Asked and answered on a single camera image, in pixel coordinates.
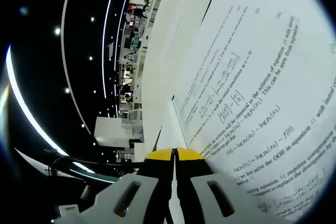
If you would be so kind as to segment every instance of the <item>yellow object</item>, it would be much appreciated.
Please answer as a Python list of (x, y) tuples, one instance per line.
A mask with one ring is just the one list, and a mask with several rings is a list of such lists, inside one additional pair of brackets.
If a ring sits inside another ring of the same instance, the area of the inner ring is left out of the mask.
[(172, 151), (173, 149), (164, 149), (164, 150), (158, 150), (155, 152), (152, 152), (147, 155), (147, 159), (156, 159), (156, 160), (167, 160), (170, 161), (172, 157)]
[(193, 150), (191, 149), (184, 149), (184, 148), (180, 148), (178, 147), (177, 148), (177, 151), (178, 151), (178, 158), (180, 161), (183, 161), (183, 160), (196, 160), (196, 159), (204, 159), (201, 154), (197, 153), (197, 152), (194, 152)]

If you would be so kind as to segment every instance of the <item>printed page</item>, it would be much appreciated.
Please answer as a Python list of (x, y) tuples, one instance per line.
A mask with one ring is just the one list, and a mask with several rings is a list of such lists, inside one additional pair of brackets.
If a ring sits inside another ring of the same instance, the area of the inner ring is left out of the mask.
[(330, 27), (315, 0), (212, 0), (175, 93), (187, 146), (287, 219), (335, 165)]

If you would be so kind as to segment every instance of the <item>curved light strip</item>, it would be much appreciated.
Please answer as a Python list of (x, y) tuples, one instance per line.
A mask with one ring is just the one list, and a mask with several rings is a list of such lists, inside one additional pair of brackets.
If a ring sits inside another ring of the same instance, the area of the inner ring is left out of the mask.
[(124, 0), (124, 4), (123, 4), (122, 9), (121, 9), (119, 26), (118, 26), (118, 31), (117, 31), (117, 40), (115, 41), (115, 43), (116, 43), (116, 50), (114, 51), (114, 70), (116, 70), (117, 48), (118, 48), (118, 43), (119, 43), (118, 42), (118, 37), (119, 37), (119, 32), (120, 32), (120, 24), (121, 24), (122, 13), (124, 12), (124, 8), (125, 8), (125, 3), (126, 3), (126, 0)]
[[(116, 91), (116, 85), (114, 85), (114, 97), (117, 96), (117, 91)], [(115, 105), (116, 107), (116, 115), (117, 115), (117, 118), (118, 118), (118, 110), (117, 110), (117, 104)]]
[(68, 83), (68, 89), (70, 91), (73, 103), (75, 104), (76, 110), (79, 114), (80, 119), (82, 120), (86, 130), (89, 132), (89, 134), (91, 135), (91, 132), (89, 130), (89, 127), (86, 125), (84, 118), (82, 116), (82, 114), (79, 111), (79, 108), (77, 106), (76, 100), (75, 100), (75, 96), (73, 95), (72, 89), (71, 89), (71, 85), (70, 85), (70, 79), (69, 79), (69, 75), (68, 75), (68, 70), (67, 70), (67, 63), (65, 61), (65, 48), (64, 48), (64, 23), (65, 23), (65, 12), (67, 10), (67, 5), (68, 5), (68, 0), (64, 0), (64, 6), (63, 6), (63, 11), (62, 11), (62, 20), (61, 20), (61, 51), (62, 51), (62, 60), (63, 60), (63, 67), (64, 67), (64, 72), (65, 72), (65, 77), (67, 79), (67, 83)]
[(106, 29), (106, 22), (107, 22), (107, 16), (110, 9), (111, 0), (109, 0), (109, 4), (107, 5), (106, 15), (105, 15), (105, 21), (104, 21), (104, 28), (103, 28), (103, 43), (101, 46), (101, 73), (103, 77), (103, 90), (104, 90), (104, 97), (106, 99), (106, 90), (105, 90), (105, 78), (104, 78), (104, 41), (105, 41), (105, 29)]
[[(29, 108), (27, 107), (19, 86), (17, 85), (16, 79), (15, 79), (15, 75), (14, 75), (14, 68), (13, 68), (13, 63), (12, 63), (12, 54), (10, 52), (10, 47), (7, 51), (7, 55), (6, 55), (6, 67), (7, 67), (7, 73), (8, 73), (8, 77), (9, 77), (9, 81), (11, 83), (12, 86), (12, 90), (14, 92), (14, 96), (19, 104), (19, 106), (21, 107), (24, 115), (27, 117), (28, 121), (30, 122), (30, 124), (34, 127), (34, 129), (37, 131), (37, 133), (54, 149), (57, 150), (57, 152), (63, 156), (69, 156), (65, 151), (62, 150), (61, 147), (59, 147), (51, 138), (50, 136), (48, 136), (48, 134), (41, 128), (41, 126), (38, 124), (38, 122), (35, 120), (35, 118), (33, 117), (32, 113), (30, 112)], [(82, 164), (79, 164), (77, 162), (73, 162), (75, 165), (77, 165), (78, 167), (82, 168), (83, 170), (86, 170), (89, 173), (94, 173), (94, 171), (90, 170), (89, 168), (83, 166)]]
[(70, 169), (70, 171), (72, 171), (72, 172), (74, 172), (74, 173), (77, 173), (77, 174), (80, 174), (80, 175), (82, 175), (82, 176), (84, 176), (84, 177), (88, 177), (88, 178), (95, 179), (95, 180), (99, 180), (99, 181), (103, 181), (103, 182), (107, 182), (107, 183), (111, 183), (111, 184), (115, 183), (114, 181), (110, 181), (110, 180), (106, 180), (106, 179), (102, 179), (102, 178), (91, 177), (91, 176), (89, 176), (89, 175), (87, 175), (87, 174), (79, 173), (79, 172), (76, 171), (76, 170), (72, 170), (72, 169)]

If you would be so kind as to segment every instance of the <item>black and yellow object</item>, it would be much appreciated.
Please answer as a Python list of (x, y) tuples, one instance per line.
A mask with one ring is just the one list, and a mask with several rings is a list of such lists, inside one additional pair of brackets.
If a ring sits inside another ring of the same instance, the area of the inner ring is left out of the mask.
[(185, 223), (204, 223), (200, 201), (191, 178), (210, 175), (213, 172), (205, 159), (193, 150), (170, 148), (148, 154), (138, 175), (158, 178), (148, 204), (144, 223), (163, 223), (169, 211), (172, 180), (176, 168), (177, 196), (180, 200)]

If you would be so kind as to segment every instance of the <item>dark ceiling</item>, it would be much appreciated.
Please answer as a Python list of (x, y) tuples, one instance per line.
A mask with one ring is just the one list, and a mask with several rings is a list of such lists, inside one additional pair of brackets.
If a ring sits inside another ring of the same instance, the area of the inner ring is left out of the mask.
[[(120, 32), (118, 24), (124, 0), (111, 0), (108, 12), (104, 40), (106, 99), (103, 94), (101, 55), (109, 0), (69, 0), (67, 4), (64, 25), (67, 72), (73, 96), (91, 134), (82, 128), (83, 122), (74, 101), (65, 92), (68, 83), (62, 60), (61, 37), (54, 33), (61, 25), (64, 2), (10, 0), (12, 26), (6, 45), (8, 42), (11, 44), (16, 81), (30, 112), (58, 146), (70, 156), (98, 163), (109, 160), (112, 163), (116, 160), (113, 153), (115, 148), (99, 146), (93, 134), (97, 116), (107, 117), (109, 113), (113, 117), (115, 109), (111, 108), (119, 104), (118, 97), (114, 92), (111, 94), (114, 80), (119, 79), (118, 72), (114, 71), (114, 61), (108, 60), (106, 46), (113, 42), (111, 37), (116, 38), (117, 32)], [(26, 119), (12, 92), (8, 114), (11, 144), (38, 161), (51, 162), (53, 157), (43, 151), (45, 148), (51, 149), (50, 146)], [(118, 176), (111, 168), (88, 167), (102, 174)]]

